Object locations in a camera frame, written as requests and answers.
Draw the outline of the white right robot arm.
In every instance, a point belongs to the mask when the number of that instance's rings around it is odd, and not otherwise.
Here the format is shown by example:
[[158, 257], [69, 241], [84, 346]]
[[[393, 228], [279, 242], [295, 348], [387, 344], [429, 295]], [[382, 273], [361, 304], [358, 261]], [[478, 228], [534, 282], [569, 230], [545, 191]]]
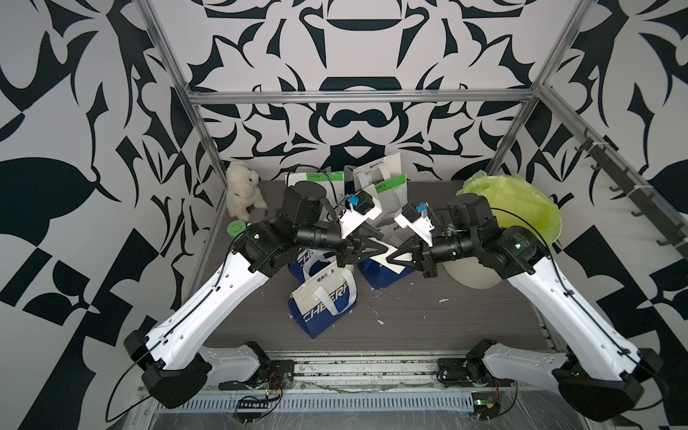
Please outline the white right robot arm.
[[475, 257], [521, 292], [568, 347], [546, 354], [485, 339], [467, 354], [468, 365], [494, 379], [557, 392], [593, 421], [639, 410], [643, 382], [659, 377], [659, 354], [616, 331], [562, 274], [545, 241], [523, 226], [501, 226], [487, 198], [457, 195], [447, 211], [451, 223], [443, 230], [433, 224], [426, 204], [397, 211], [397, 225], [414, 235], [388, 262], [433, 278], [439, 263]]

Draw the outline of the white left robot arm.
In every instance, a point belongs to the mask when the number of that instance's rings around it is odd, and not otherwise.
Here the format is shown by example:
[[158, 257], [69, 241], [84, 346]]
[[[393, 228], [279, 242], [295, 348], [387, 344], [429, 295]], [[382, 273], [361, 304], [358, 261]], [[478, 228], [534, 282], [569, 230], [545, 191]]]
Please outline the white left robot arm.
[[315, 182], [289, 186], [276, 214], [240, 233], [225, 262], [177, 312], [150, 331], [126, 337], [125, 349], [143, 371], [143, 385], [153, 399], [177, 408], [208, 384], [251, 381], [268, 367], [269, 358], [254, 342], [225, 352], [204, 343], [242, 301], [303, 250], [335, 254], [330, 268], [312, 279], [315, 298], [324, 308], [336, 316], [344, 298], [345, 309], [355, 304], [354, 265], [386, 251], [369, 224], [381, 215], [382, 206], [360, 191], [347, 198], [342, 215], [327, 222], [321, 213], [328, 204], [324, 187]]

